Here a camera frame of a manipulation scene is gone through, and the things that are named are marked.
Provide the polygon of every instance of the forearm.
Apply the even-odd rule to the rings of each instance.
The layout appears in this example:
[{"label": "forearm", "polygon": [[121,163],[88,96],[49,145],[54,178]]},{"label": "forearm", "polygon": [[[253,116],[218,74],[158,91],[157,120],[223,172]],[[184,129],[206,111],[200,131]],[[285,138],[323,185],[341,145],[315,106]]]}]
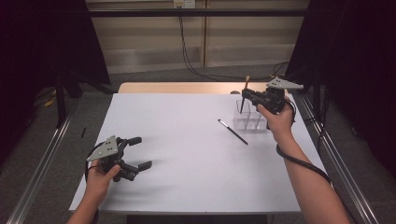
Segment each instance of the forearm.
[{"label": "forearm", "polygon": [[74,214],[69,218],[67,224],[89,224],[92,223],[95,212],[99,206],[97,199],[84,197],[78,205]]},{"label": "forearm", "polygon": [[[288,136],[278,142],[281,150],[311,163],[295,140]],[[340,199],[321,175],[288,160],[285,165],[307,223],[349,223]]]}]

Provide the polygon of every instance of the dark background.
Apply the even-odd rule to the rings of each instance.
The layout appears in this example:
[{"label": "dark background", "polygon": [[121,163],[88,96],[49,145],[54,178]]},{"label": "dark background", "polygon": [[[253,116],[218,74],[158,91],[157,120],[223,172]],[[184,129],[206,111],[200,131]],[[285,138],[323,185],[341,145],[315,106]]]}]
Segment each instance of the dark background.
[{"label": "dark background", "polygon": [[[85,1],[3,0],[0,3],[0,162],[18,141],[34,113],[35,95],[62,76],[109,84],[105,61]],[[369,144],[396,176],[395,108],[396,6],[390,0],[311,0],[287,74],[305,86],[328,88]]]},{"label": "dark background", "polygon": [[312,0],[328,10],[304,20],[288,75],[306,86],[325,84],[332,98],[396,177],[396,3]]},{"label": "dark background", "polygon": [[57,76],[70,84],[82,77],[110,82],[91,18],[66,11],[87,11],[85,1],[0,2],[0,164],[33,116],[37,92]]}]

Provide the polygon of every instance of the white table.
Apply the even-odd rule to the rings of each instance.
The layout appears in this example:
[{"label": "white table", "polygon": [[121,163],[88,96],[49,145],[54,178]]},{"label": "white table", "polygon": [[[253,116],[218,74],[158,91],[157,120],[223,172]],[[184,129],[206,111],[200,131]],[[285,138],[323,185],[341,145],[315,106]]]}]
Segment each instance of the white table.
[{"label": "white table", "polygon": [[[123,159],[153,165],[133,182],[111,183],[100,210],[135,215],[300,211],[270,131],[238,131],[246,146],[218,122],[233,127],[240,99],[230,94],[115,94],[97,143],[112,134],[141,136],[143,142],[125,148]],[[299,113],[292,130],[309,160],[324,170]],[[77,208],[84,189],[82,178],[70,210]]]}]

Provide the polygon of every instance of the black cable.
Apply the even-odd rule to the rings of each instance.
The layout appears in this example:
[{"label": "black cable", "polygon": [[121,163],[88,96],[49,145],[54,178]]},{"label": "black cable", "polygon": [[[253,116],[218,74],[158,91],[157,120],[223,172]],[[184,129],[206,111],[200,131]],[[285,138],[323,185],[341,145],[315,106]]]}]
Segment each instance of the black cable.
[{"label": "black cable", "polygon": [[276,77],[276,73],[279,72],[279,70],[283,67],[283,65],[285,65],[285,64],[287,64],[287,63],[289,63],[289,62],[283,62],[283,63],[277,63],[277,64],[275,64],[274,67],[273,67],[273,76]]},{"label": "black cable", "polygon": [[[184,61],[184,64],[186,65],[187,69],[188,69],[191,73],[193,73],[193,74],[195,74],[195,75],[197,75],[197,76],[201,76],[201,77],[206,77],[206,78],[212,79],[212,80],[217,81],[217,82],[221,82],[221,81],[218,80],[218,79],[215,79],[214,77],[227,77],[227,78],[235,78],[235,79],[246,80],[245,77],[231,77],[231,76],[222,76],[222,75],[204,75],[204,74],[200,74],[199,72],[197,72],[197,71],[192,67],[192,65],[191,65],[191,63],[190,63],[189,55],[188,55],[188,53],[187,53],[186,41],[185,41],[185,39],[184,39],[183,18],[182,18],[182,17],[179,17],[178,20],[179,20],[179,23],[180,23],[181,44],[182,44],[182,49],[183,49],[183,61]],[[270,77],[272,77],[272,76],[260,77],[260,78],[251,78],[250,80],[253,80],[253,81],[265,80],[265,79],[270,78]]]},{"label": "black cable", "polygon": [[326,173],[324,173],[324,172],[323,172],[322,170],[320,170],[318,167],[316,167],[315,165],[313,165],[313,164],[311,164],[311,163],[308,163],[308,162],[306,162],[306,161],[302,161],[302,160],[299,160],[299,159],[294,158],[294,157],[292,157],[292,156],[289,156],[288,154],[284,153],[284,152],[280,149],[279,145],[276,145],[276,152],[277,152],[277,154],[279,154],[279,156],[283,157],[284,159],[286,159],[286,160],[288,160],[288,161],[292,161],[292,162],[294,162],[294,163],[297,163],[297,164],[299,164],[299,165],[305,167],[306,169],[311,170],[311,171],[313,171],[313,172],[315,172],[315,173],[321,175],[323,178],[325,178],[325,179],[327,180],[327,182],[329,182],[329,184],[332,183],[332,181],[331,181],[330,178],[326,175]]},{"label": "black cable", "polygon": [[316,120],[316,119],[317,119],[317,118],[313,117],[313,118],[309,118],[309,119],[303,119],[303,121],[304,121],[304,123],[305,123],[305,125],[306,125],[306,124],[309,124],[309,123],[313,122],[313,121]]},{"label": "black cable", "polygon": [[[330,103],[329,93],[326,92],[325,100],[324,100],[324,106],[322,107],[322,111],[321,111],[321,115],[323,115],[324,117],[326,117],[326,113],[327,113],[327,110],[328,110],[328,108],[329,108],[329,103]],[[294,117],[295,117],[295,114],[296,114],[296,107],[295,107],[295,104],[294,104],[292,101],[287,101],[287,104],[289,104],[289,105],[291,106],[292,110],[293,110],[293,112],[292,112],[292,117],[293,117],[293,120],[294,120]],[[321,129],[321,131],[320,131],[320,135],[323,135],[323,133],[324,133],[324,124],[322,125],[322,129]],[[277,152],[277,154],[278,154],[279,156],[281,156],[282,158],[284,158],[284,159],[286,159],[286,160],[288,160],[288,161],[297,163],[297,164],[299,164],[299,165],[305,167],[306,169],[309,169],[309,170],[311,170],[311,171],[313,171],[313,172],[319,174],[319,175],[322,176],[324,179],[326,179],[326,181],[329,182],[330,185],[332,185],[332,188],[334,189],[335,194],[336,194],[336,195],[338,196],[338,198],[340,199],[341,204],[342,204],[342,205],[344,206],[344,208],[346,209],[346,212],[347,212],[347,213],[349,214],[349,216],[352,218],[352,220],[354,221],[354,223],[358,223],[357,219],[352,215],[351,211],[349,210],[349,208],[348,208],[347,205],[345,204],[344,200],[341,198],[341,195],[340,195],[339,192],[337,191],[336,187],[332,184],[332,181],[330,180],[329,176],[328,176],[326,173],[324,173],[324,172],[323,172],[322,170],[320,170],[317,166],[315,166],[315,165],[313,165],[313,164],[311,164],[311,163],[308,163],[308,162],[306,162],[306,161],[299,160],[299,159],[297,159],[297,158],[294,158],[294,157],[292,157],[292,156],[290,156],[290,155],[284,153],[284,152],[281,150],[281,148],[279,147],[279,145],[276,145],[276,152]]]},{"label": "black cable", "polygon": [[[91,151],[90,151],[90,153],[88,154],[87,158],[89,158],[89,157],[92,155],[92,153],[93,153],[97,148],[99,148],[99,146],[101,146],[103,143],[104,143],[104,142],[101,142],[101,143],[99,143],[98,145],[96,145],[93,149],[91,149]],[[91,168],[94,168],[94,167],[98,167],[98,166],[92,166],[92,167],[88,168],[88,165],[89,165],[88,161],[85,161],[85,182],[88,181],[88,173],[89,173],[90,169],[91,169]],[[98,222],[98,220],[99,220],[99,209],[97,208],[97,209],[96,209],[96,212],[95,212],[95,215],[93,216],[92,224],[96,224],[96,223]]]},{"label": "black cable", "polygon": [[318,141],[317,141],[317,152],[319,157],[321,158],[321,152],[320,152],[320,140],[323,137],[323,134],[326,130],[326,118],[327,118],[327,111],[329,110],[329,106],[330,106],[330,97],[329,97],[329,92],[325,91],[324,97],[323,97],[323,106],[320,110],[320,131],[319,131],[319,137],[318,137]]}]

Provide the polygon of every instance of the wall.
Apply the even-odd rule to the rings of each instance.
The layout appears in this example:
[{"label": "wall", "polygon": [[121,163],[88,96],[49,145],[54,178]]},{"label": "wall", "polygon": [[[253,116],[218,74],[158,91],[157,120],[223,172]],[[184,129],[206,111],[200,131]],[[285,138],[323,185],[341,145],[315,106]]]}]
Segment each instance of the wall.
[{"label": "wall", "polygon": [[[308,0],[196,0],[197,8],[306,8]],[[173,8],[173,1],[87,0],[94,8]],[[178,18],[92,18],[110,74],[184,68]],[[193,67],[288,61],[303,18],[183,18]]]}]

